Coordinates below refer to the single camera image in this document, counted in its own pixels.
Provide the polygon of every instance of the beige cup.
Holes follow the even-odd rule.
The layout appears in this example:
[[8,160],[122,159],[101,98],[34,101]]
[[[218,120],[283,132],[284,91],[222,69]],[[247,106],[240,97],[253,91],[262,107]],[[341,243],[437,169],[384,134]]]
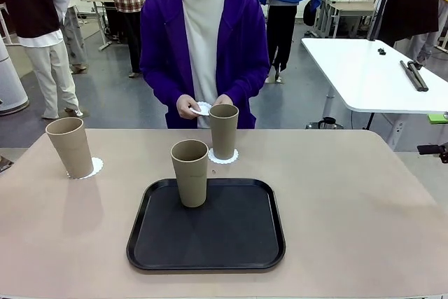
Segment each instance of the beige cup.
[[199,140],[183,140],[171,149],[182,204],[195,208],[207,198],[207,154],[209,147]]
[[68,117],[55,120],[48,124],[45,132],[71,178],[83,178],[93,172],[92,156],[82,119]]
[[221,160],[233,157],[239,110],[234,105],[219,104],[210,109],[213,154]]

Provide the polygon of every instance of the black tray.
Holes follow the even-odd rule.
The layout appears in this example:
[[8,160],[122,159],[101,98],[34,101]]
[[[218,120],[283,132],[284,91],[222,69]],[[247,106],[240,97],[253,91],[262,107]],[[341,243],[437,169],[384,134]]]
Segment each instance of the black tray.
[[189,209],[176,179],[165,179],[143,196],[127,257],[142,270],[257,270],[275,266],[285,248],[266,183],[209,179],[206,202]]

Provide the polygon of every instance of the gray pants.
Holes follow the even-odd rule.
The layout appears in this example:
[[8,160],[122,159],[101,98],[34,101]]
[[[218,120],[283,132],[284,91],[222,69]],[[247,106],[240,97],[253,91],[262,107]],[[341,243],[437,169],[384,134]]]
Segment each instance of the gray pants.
[[69,53],[69,62],[73,65],[81,65],[87,63],[85,54],[84,39],[81,35],[81,28],[76,17],[74,7],[67,9],[64,24],[61,25],[64,42]]
[[75,94],[75,83],[71,75],[67,49],[61,41],[49,47],[25,47],[31,60],[37,82],[45,99],[44,118],[58,118],[57,87],[61,90],[61,98],[66,108],[77,110],[78,98]]
[[442,34],[445,23],[448,18],[448,2],[439,0],[439,31],[416,35],[412,38],[411,45],[407,51],[407,56],[426,65],[426,61],[431,57],[434,46],[438,43],[438,39]]

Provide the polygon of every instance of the tray rim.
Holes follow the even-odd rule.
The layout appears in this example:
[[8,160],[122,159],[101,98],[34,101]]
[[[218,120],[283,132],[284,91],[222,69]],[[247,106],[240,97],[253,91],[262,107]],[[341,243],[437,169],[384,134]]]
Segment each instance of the tray rim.
[[214,181],[215,183],[216,182],[225,183],[226,181],[229,181],[229,180],[241,181],[243,186],[245,184],[247,185],[248,182],[251,181],[252,182],[251,185],[256,184],[256,185],[260,186],[261,188],[266,190],[266,193],[269,195],[269,205],[271,207],[271,214],[272,214],[272,218],[274,220],[274,229],[275,229],[276,240],[277,240],[277,244],[279,245],[279,252],[271,262],[265,263],[265,264],[260,264],[260,265],[255,265],[253,267],[207,267],[207,266],[190,266],[190,267],[186,267],[186,266],[179,266],[179,267],[152,266],[152,267],[146,267],[145,265],[142,265],[141,263],[139,263],[138,260],[135,258],[135,254],[134,254],[136,242],[137,242],[137,239],[138,239],[138,236],[140,233],[140,229],[138,230],[138,232],[136,230],[141,226],[141,223],[143,222],[144,214],[146,212],[146,207],[148,205],[149,199],[151,198],[150,197],[151,192],[153,192],[154,190],[157,190],[158,188],[161,188],[161,187],[170,186],[173,184],[173,182],[176,181],[176,179],[167,178],[167,179],[161,179],[161,180],[158,180],[158,181],[152,183],[151,185],[149,185],[149,187],[147,187],[147,189],[145,189],[145,192],[143,193],[143,197],[141,198],[141,201],[140,201],[140,205],[139,205],[138,212],[136,214],[134,225],[132,226],[132,230],[131,230],[131,233],[129,235],[129,239],[128,239],[127,245],[126,245],[126,256],[127,256],[128,261],[130,262],[130,264],[133,265],[134,267],[136,267],[137,269],[140,269],[143,271],[188,271],[188,270],[235,270],[235,271],[238,271],[238,270],[267,270],[267,269],[270,269],[270,268],[276,266],[278,263],[280,263],[280,261],[285,256],[286,242],[285,242],[285,237],[284,237],[284,233],[283,233],[283,227],[281,225],[279,208],[277,206],[277,199],[275,198],[274,191],[264,181],[261,181],[258,179],[251,179],[251,178],[212,178],[212,179],[207,179],[207,185],[209,185],[209,183],[211,181]]

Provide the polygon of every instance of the white scalloped coaster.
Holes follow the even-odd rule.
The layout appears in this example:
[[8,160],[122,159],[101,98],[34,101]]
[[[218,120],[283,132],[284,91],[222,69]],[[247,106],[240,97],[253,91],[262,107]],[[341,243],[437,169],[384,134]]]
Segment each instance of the white scalloped coaster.
[[212,148],[210,148],[210,151],[209,151],[209,159],[211,161],[213,161],[214,163],[221,164],[221,165],[231,164],[236,159],[238,159],[238,155],[239,155],[238,150],[235,149],[235,151],[233,153],[233,157],[231,157],[230,159],[227,159],[227,160],[222,160],[222,159],[218,159],[217,157],[215,157],[215,153],[213,152]]
[[103,160],[99,159],[99,158],[92,158],[92,164],[93,164],[93,171],[92,173],[90,173],[87,176],[84,176],[83,178],[72,178],[69,173],[67,172],[67,175],[69,176],[70,179],[73,180],[83,180],[86,178],[90,178],[91,176],[94,176],[95,174],[97,174],[99,171],[101,171],[103,169],[104,163]]
[[196,111],[194,108],[190,108],[190,110],[201,116],[210,116],[209,111],[211,109],[211,104],[206,102],[198,102],[197,105],[199,105],[201,111]]

